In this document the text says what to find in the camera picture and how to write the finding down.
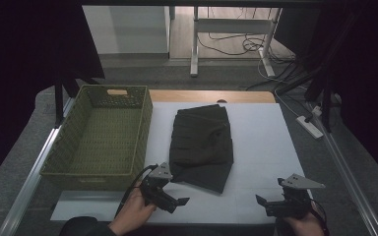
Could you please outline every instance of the power strip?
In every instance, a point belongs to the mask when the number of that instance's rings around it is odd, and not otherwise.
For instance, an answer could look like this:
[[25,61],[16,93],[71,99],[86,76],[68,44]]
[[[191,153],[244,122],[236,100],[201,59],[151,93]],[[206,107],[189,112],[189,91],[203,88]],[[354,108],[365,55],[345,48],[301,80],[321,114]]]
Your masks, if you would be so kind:
[[311,122],[305,122],[305,117],[304,116],[299,116],[296,118],[296,121],[303,127],[305,130],[311,134],[312,137],[314,137],[315,140],[321,139],[324,135],[321,133],[321,131],[318,130],[312,124]]

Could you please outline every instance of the wall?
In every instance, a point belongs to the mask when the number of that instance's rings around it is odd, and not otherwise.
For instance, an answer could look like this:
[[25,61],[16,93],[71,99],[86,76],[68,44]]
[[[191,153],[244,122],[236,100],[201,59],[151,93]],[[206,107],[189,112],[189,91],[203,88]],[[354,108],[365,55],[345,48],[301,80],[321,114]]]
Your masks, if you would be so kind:
[[168,7],[83,8],[98,54],[168,53]]

